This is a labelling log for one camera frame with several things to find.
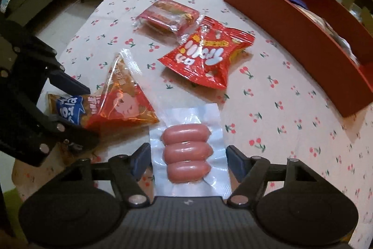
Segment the red Korean snack bag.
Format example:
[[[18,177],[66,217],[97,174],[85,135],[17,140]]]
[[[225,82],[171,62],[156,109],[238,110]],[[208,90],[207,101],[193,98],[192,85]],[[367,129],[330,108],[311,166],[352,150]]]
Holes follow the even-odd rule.
[[[232,60],[254,41],[251,33],[225,27],[206,16],[185,43],[159,62],[194,84],[224,90]]]

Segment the red cardboard box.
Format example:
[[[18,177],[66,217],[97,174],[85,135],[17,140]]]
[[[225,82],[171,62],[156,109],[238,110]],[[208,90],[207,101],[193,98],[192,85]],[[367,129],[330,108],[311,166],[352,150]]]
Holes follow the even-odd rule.
[[[341,116],[372,103],[372,36],[337,0],[301,0],[346,39],[357,62],[289,0],[224,0],[281,44],[317,81]]]

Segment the red clear cake packet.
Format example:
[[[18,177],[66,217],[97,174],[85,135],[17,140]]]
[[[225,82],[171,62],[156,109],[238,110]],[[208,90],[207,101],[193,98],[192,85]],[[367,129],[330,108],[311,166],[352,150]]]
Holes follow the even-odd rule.
[[[167,38],[179,43],[192,34],[204,15],[198,10],[173,0],[158,0],[142,11],[133,22],[140,33]]]

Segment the clear round cracker packet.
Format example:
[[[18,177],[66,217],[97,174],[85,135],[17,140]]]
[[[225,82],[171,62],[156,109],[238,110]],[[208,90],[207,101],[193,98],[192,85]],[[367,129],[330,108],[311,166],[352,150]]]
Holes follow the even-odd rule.
[[[315,24],[319,25],[345,52],[345,54],[348,55],[348,57],[357,65],[359,66],[360,63],[356,56],[353,54],[352,49],[350,47],[350,44],[341,36],[339,36],[332,26],[328,24],[328,22],[321,18],[320,16],[314,14],[313,12],[306,10],[305,8],[301,7],[300,5],[295,5],[298,9],[300,9],[303,14],[308,16]]]

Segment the cherry print tablecloth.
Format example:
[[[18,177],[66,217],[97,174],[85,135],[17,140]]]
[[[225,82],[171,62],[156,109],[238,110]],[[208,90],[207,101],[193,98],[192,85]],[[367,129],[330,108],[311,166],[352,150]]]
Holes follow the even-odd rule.
[[[135,33],[133,21],[157,0],[104,0],[71,37],[59,61],[67,74],[100,92],[115,55],[129,49],[144,90],[164,108],[219,106],[224,142],[245,155],[284,164],[299,158],[357,206],[350,244],[372,240],[372,107],[344,119],[327,95],[270,35],[223,0],[175,0],[227,27],[255,36],[229,68],[228,87],[214,91],[167,71],[159,59],[171,47]]]

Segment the orange blue snack bag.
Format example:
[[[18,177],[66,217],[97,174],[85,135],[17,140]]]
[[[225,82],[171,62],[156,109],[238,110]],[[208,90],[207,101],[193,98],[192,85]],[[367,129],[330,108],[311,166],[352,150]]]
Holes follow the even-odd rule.
[[[49,110],[97,133],[156,124],[159,118],[138,83],[140,75],[130,51],[123,49],[115,55],[100,94],[48,94]]]

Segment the vacuum packed sausages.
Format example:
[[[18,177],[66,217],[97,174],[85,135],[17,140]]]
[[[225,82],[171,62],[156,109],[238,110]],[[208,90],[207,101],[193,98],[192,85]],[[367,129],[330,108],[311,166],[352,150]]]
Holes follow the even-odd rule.
[[[231,195],[217,104],[164,109],[150,147],[157,196]]]

